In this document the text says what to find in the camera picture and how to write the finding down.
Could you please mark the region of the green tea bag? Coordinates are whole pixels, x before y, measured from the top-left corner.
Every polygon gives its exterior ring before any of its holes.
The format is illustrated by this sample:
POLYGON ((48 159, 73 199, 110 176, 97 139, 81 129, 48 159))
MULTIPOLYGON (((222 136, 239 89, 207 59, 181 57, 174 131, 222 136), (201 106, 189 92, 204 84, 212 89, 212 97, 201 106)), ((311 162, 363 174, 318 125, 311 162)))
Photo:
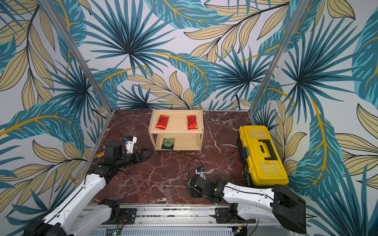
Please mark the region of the green tea bag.
POLYGON ((164 138, 162 141, 162 149, 173 150, 175 144, 175 138, 164 138))

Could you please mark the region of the red tea bag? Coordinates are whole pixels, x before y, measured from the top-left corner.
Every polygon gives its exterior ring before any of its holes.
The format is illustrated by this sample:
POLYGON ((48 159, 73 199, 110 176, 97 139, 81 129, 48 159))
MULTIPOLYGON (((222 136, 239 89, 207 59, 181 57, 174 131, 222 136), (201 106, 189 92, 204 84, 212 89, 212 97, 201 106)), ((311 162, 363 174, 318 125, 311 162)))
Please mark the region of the red tea bag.
POLYGON ((169 116, 168 115, 160 115, 157 124, 156 124, 156 129, 161 129, 165 130, 169 121, 169 116))
POLYGON ((198 129, 196 115, 187 116, 187 121, 188 121, 188 130, 197 130, 198 129))

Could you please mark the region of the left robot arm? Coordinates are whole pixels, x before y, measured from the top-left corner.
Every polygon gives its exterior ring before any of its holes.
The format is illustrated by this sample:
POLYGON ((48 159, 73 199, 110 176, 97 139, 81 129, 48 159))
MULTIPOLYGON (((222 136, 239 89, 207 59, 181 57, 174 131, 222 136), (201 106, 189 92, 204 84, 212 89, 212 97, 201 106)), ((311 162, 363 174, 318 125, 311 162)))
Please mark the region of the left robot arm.
POLYGON ((122 223, 133 219, 134 212, 121 213, 117 201, 105 199, 94 210, 78 219, 87 204, 123 169, 145 162, 153 150, 133 149, 135 140, 111 142, 104 147, 103 160, 85 176, 80 185, 41 220, 31 221, 26 236, 86 236, 105 222, 122 223))

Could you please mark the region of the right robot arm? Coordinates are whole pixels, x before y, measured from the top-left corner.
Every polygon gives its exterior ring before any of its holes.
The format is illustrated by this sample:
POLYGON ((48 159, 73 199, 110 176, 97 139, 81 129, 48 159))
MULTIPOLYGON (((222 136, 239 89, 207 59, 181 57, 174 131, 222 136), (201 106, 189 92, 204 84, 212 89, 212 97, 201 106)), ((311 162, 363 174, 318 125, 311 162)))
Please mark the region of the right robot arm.
POLYGON ((205 198, 211 204, 230 204, 229 215, 234 219, 268 220, 291 232, 307 233, 306 202, 286 186, 251 188, 224 181, 212 183, 199 174, 184 185, 194 198, 205 198))

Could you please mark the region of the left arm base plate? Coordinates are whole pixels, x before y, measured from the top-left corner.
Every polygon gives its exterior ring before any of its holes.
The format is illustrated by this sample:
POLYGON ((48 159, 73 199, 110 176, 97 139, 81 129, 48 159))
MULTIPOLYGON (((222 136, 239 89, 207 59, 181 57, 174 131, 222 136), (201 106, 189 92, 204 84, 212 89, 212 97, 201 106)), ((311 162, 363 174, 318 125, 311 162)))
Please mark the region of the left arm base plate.
POLYGON ((121 225, 133 225, 136 218, 136 208, 120 208, 115 211, 115 214, 112 212, 110 218, 103 222, 102 225, 106 224, 121 224, 121 225))

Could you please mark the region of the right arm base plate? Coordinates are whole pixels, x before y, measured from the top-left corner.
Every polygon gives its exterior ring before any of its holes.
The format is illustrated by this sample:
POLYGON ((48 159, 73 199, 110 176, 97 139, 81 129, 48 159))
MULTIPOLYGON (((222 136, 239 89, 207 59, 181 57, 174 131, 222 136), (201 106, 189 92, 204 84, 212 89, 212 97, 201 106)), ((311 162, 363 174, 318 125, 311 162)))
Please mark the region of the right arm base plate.
POLYGON ((218 224, 242 224, 242 223, 256 223, 256 219, 245 220, 237 215, 234 211, 228 207, 215 208, 215 214, 213 217, 218 224))

